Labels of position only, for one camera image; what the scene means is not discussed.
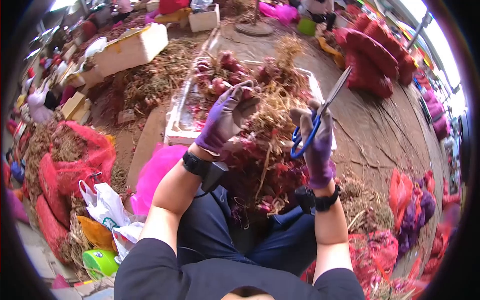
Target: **black wristband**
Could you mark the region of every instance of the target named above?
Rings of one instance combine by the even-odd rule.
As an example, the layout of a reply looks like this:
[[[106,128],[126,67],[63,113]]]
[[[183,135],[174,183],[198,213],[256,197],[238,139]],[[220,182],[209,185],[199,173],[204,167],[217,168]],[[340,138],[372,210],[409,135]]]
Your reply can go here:
[[[188,150],[183,155],[183,167],[190,173],[200,176],[202,180],[205,179],[211,165],[212,162],[202,160]]]
[[[340,187],[335,185],[335,191],[331,196],[315,197],[315,210],[318,212],[328,211],[337,200],[339,191]]]

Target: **work glove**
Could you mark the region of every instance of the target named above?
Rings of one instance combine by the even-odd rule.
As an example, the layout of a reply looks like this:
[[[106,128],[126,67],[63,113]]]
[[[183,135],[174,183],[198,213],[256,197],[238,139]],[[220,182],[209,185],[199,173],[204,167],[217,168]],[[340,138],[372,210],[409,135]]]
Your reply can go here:
[[[305,143],[313,130],[312,110],[320,114],[320,103],[310,100],[311,110],[294,108],[290,110],[293,123],[300,127],[301,139]],[[310,188],[321,189],[328,185],[333,172],[330,167],[330,154],[332,153],[332,126],[333,118],[329,109],[321,117],[320,127],[309,147],[305,149],[303,157],[310,175]]]
[[[208,113],[208,118],[202,133],[195,139],[195,143],[215,156],[219,156],[223,145],[234,135],[240,133],[245,118],[258,110],[258,97],[243,99],[243,89],[254,87],[251,80],[235,85],[224,92]]]

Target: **metal pole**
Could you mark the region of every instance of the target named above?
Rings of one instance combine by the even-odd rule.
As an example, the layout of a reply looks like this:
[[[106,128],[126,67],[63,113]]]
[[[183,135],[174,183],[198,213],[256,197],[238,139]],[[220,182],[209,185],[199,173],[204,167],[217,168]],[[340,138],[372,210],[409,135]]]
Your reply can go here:
[[[255,8],[255,17],[253,19],[253,25],[255,26],[257,24],[257,19],[258,19],[258,6],[260,4],[260,0],[257,0],[257,7]]]
[[[415,34],[413,35],[412,39],[408,43],[407,50],[410,50],[410,48],[412,48],[413,43],[415,43],[415,41],[417,40],[417,37],[420,34],[420,31],[422,30],[422,27],[425,25],[425,23],[427,23],[427,20],[430,17],[428,14],[429,14],[429,11],[427,9],[427,11],[425,12],[425,15],[423,16],[421,22],[418,24],[417,28],[415,28]]]

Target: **cardboard box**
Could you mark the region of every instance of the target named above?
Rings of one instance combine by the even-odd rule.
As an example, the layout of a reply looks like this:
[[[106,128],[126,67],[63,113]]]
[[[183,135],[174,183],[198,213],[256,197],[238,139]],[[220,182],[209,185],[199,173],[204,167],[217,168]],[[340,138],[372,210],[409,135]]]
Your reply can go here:
[[[90,116],[90,107],[92,106],[92,102],[89,99],[85,100],[85,103],[76,111],[73,116],[72,120],[79,123],[80,125],[84,125]]]
[[[83,106],[86,96],[82,93],[76,92],[72,98],[68,99],[62,107],[61,112],[65,120],[71,120],[73,115]]]

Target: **white plastic bag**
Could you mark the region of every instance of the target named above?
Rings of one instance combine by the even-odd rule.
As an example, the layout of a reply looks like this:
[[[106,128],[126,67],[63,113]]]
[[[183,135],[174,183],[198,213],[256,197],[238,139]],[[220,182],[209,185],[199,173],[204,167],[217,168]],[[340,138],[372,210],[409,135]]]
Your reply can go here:
[[[115,245],[117,245],[120,261],[123,261],[128,252],[130,252],[137,243],[143,228],[144,223],[134,222],[127,226],[112,229],[113,240],[115,241]]]
[[[88,213],[95,221],[104,225],[110,231],[112,231],[112,228],[130,224],[120,196],[108,183],[95,184],[93,188],[96,194],[83,180],[78,182],[78,188],[87,203]]]

